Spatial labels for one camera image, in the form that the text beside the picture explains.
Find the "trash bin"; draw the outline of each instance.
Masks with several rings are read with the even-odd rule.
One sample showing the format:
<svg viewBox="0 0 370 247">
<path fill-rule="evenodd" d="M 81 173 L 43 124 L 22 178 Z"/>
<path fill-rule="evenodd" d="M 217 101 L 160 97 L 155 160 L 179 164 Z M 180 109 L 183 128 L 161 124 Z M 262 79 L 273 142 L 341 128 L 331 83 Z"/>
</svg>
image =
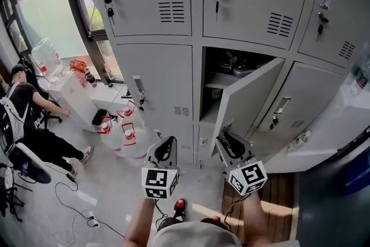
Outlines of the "trash bin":
<svg viewBox="0 0 370 247">
<path fill-rule="evenodd" d="M 370 185 L 370 147 L 343 169 L 345 193 L 353 194 Z"/>
</svg>

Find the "person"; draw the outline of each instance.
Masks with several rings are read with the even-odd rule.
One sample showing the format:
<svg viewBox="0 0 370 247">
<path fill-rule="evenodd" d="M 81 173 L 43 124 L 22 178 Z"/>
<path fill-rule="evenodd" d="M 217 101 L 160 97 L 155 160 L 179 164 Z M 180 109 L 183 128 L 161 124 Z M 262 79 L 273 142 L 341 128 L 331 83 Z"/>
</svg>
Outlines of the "person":
<svg viewBox="0 0 370 247">
<path fill-rule="evenodd" d="M 11 88 L 14 83 L 19 84 L 16 86 L 9 99 L 12 101 L 21 117 L 24 116 L 28 104 L 22 143 L 33 151 L 42 161 L 53 163 L 67 170 L 73 176 L 76 176 L 77 170 L 73 166 L 73 161 L 70 158 L 76 158 L 82 164 L 85 164 L 91 157 L 94 147 L 88 146 L 81 151 L 49 130 L 37 129 L 32 117 L 32 104 L 37 104 L 43 109 L 64 116 L 69 116 L 70 111 L 60 108 L 51 101 L 44 99 L 33 85 L 27 83 L 25 68 L 22 64 L 17 64 L 13 67 L 11 76 L 12 83 L 9 88 Z"/>
<path fill-rule="evenodd" d="M 248 247 L 268 246 L 267 222 L 257 192 L 243 201 L 244 232 Z M 154 212 L 154 200 L 145 198 L 139 203 L 134 217 L 128 226 L 123 247 L 147 246 L 151 221 Z M 184 222 L 186 202 L 179 199 L 174 207 L 173 217 L 165 218 L 154 236 L 152 247 L 232 247 L 242 246 L 236 235 L 220 222 L 219 217 L 206 218 L 200 222 Z"/>
</svg>

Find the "black shoe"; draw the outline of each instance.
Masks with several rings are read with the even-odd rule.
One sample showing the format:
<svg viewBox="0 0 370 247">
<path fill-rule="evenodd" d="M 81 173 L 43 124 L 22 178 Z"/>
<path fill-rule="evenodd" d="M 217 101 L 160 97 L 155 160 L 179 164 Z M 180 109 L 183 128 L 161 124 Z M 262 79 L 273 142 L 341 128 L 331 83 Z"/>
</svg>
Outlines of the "black shoe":
<svg viewBox="0 0 370 247">
<path fill-rule="evenodd" d="M 173 218 L 182 217 L 184 220 L 185 217 L 185 209 L 186 209 L 186 201 L 185 199 L 179 199 L 175 206 L 173 207 Z"/>
</svg>

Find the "black t-shirt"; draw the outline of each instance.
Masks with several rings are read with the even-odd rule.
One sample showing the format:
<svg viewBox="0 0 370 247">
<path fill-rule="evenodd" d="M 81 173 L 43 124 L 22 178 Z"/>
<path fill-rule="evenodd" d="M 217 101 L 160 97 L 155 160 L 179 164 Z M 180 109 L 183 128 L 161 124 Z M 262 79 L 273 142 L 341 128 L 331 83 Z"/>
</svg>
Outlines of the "black t-shirt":
<svg viewBox="0 0 370 247">
<path fill-rule="evenodd" d="M 34 126 L 34 119 L 32 118 L 31 106 L 32 106 L 32 96 L 34 92 L 37 92 L 35 87 L 30 83 L 19 83 L 16 86 L 13 94 L 10 96 L 10 100 L 17 109 L 20 117 L 24 116 L 25 108 L 28 103 L 28 112 L 25 118 L 25 122 L 31 126 Z"/>
</svg>

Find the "white cable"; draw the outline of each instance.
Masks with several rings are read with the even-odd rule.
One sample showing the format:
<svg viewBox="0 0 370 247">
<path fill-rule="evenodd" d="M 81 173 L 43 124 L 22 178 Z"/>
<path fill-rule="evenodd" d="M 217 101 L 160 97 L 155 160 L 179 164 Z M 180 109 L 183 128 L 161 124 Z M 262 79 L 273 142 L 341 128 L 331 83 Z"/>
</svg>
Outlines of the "white cable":
<svg viewBox="0 0 370 247">
<path fill-rule="evenodd" d="M 83 209 L 81 211 L 81 213 L 83 213 L 84 211 L 91 211 L 91 210 L 90 209 Z M 62 240 L 60 240 L 58 238 L 58 235 L 56 234 L 56 232 L 53 230 L 53 227 L 51 226 L 51 223 L 50 223 L 50 219 L 49 218 L 47 218 L 45 215 L 42 215 L 42 214 L 39 214 L 38 216 L 42 216 L 42 217 L 44 217 L 48 221 L 50 230 L 55 235 L 55 237 L 56 237 L 56 239 L 58 240 L 59 243 L 63 243 L 66 246 L 71 246 L 76 241 L 76 236 L 75 236 L 75 233 L 73 232 L 73 223 L 75 222 L 75 217 L 81 215 L 81 213 L 74 214 L 74 216 L 72 218 L 71 233 L 73 235 L 73 240 L 70 243 L 66 243 L 66 242 L 64 242 L 64 241 L 62 241 Z"/>
</svg>

